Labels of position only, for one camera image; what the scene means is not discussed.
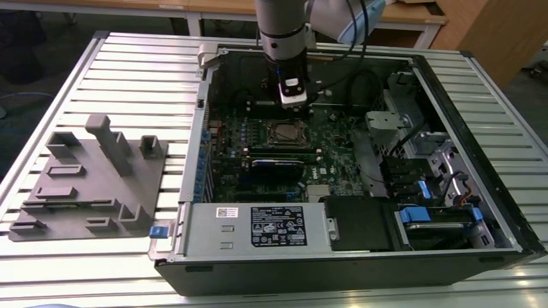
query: metal bracket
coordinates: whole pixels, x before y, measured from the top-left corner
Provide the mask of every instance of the metal bracket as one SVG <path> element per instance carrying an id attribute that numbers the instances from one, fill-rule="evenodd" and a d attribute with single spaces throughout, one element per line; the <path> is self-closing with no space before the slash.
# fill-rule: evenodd
<path id="1" fill-rule="evenodd" d="M 214 43 L 204 43 L 200 45 L 200 48 L 197 50 L 197 65 L 201 69 L 205 69 L 209 66 L 212 66 L 212 64 L 209 64 L 208 62 L 216 58 L 217 49 L 218 44 Z"/>

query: motherboard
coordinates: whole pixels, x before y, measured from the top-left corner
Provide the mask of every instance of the motherboard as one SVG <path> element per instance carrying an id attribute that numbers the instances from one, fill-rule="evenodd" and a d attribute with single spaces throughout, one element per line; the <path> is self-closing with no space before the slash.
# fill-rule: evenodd
<path id="1" fill-rule="evenodd" d="M 312 106 L 292 118 L 233 109 L 214 112 L 214 202 L 317 202 L 364 195 L 350 131 L 357 117 Z"/>

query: wooden cabinet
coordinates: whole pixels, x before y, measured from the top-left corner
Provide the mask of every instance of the wooden cabinet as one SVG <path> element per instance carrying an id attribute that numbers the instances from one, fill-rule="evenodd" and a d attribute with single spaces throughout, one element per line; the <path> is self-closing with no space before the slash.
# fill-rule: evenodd
<path id="1" fill-rule="evenodd" d="M 449 23 L 432 49 L 468 50 L 500 87 L 548 39 L 546 0 L 437 0 Z"/>

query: sticker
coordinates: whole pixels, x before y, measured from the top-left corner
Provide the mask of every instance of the sticker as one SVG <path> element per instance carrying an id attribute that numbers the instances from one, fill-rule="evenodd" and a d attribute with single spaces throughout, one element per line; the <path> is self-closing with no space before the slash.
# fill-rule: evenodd
<path id="1" fill-rule="evenodd" d="M 164 5 L 164 4 L 160 4 L 158 7 L 160 7 L 160 8 L 170 8 L 172 10 L 181 10 L 181 9 L 184 9 L 184 7 L 182 7 L 181 5 Z"/>
<path id="2" fill-rule="evenodd" d="M 217 218 L 237 218 L 238 208 L 237 207 L 217 207 L 216 217 Z"/>
<path id="3" fill-rule="evenodd" d="M 302 207 L 252 207 L 250 243 L 254 247 L 306 246 Z"/>

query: wooden table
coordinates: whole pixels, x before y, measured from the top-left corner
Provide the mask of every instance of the wooden table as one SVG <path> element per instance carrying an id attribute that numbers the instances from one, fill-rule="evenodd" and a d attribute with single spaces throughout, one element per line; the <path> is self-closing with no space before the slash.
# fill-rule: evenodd
<path id="1" fill-rule="evenodd" d="M 200 21 L 256 21 L 253 0 L 0 0 L 0 8 L 45 12 L 97 13 L 186 18 L 190 36 L 202 35 Z M 426 49 L 445 16 L 432 15 L 424 5 L 388 5 L 376 28 L 418 31 L 414 48 Z"/>
<path id="2" fill-rule="evenodd" d="M 201 35 L 201 19 L 256 21 L 254 0 L 188 0 L 186 19 L 192 36 Z M 381 21 L 374 27 L 418 31 L 413 47 L 426 49 L 446 22 L 446 16 L 432 15 L 421 4 L 394 3 L 386 6 Z"/>

